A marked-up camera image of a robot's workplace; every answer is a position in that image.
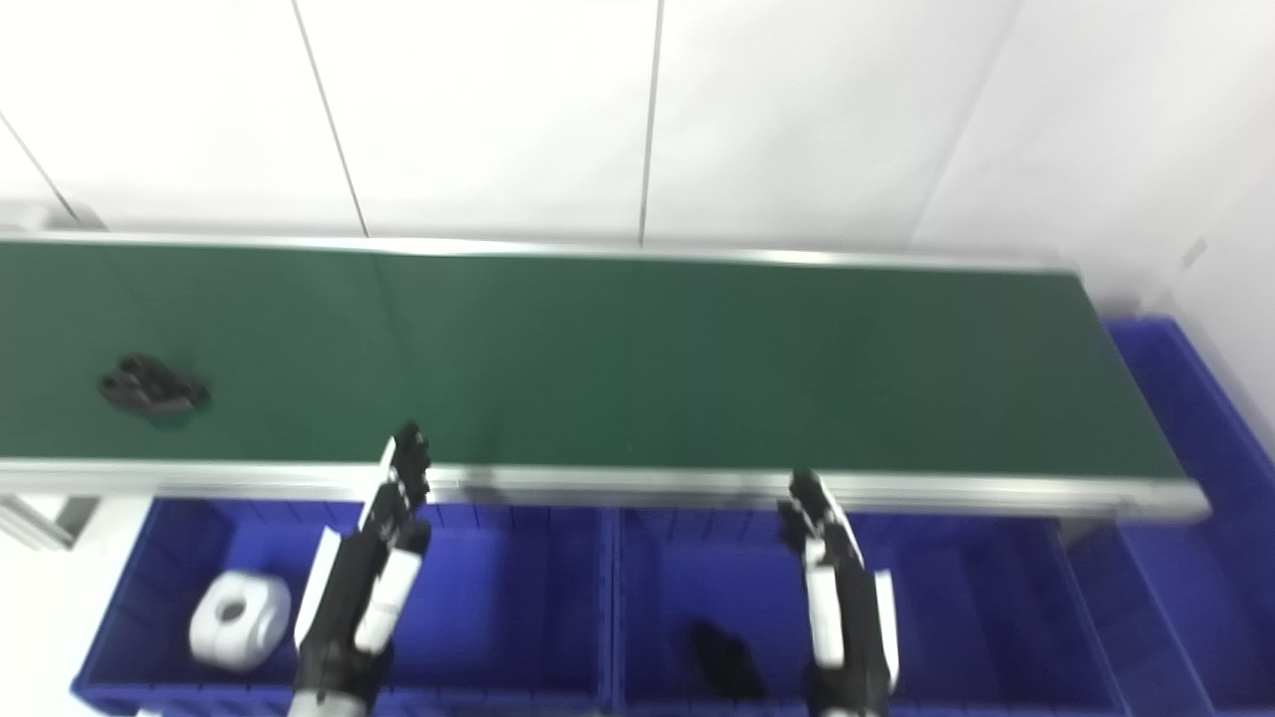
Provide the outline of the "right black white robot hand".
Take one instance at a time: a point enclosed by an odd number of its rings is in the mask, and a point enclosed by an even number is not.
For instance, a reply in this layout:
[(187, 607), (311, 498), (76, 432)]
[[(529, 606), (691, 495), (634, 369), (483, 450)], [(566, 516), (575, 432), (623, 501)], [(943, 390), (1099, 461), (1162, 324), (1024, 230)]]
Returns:
[(892, 573), (867, 568), (847, 510), (812, 469), (793, 472), (778, 513), (810, 607), (810, 714), (887, 716), (900, 663)]

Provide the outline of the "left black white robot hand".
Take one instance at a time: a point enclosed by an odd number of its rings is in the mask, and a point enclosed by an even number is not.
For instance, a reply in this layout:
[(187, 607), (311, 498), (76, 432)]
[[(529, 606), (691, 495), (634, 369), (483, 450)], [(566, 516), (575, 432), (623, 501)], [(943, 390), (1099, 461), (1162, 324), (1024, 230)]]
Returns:
[(368, 716), (394, 661), (397, 623), (431, 543), (428, 441), (413, 421), (377, 464), (382, 480), (349, 535), (323, 532), (293, 626), (291, 716)]

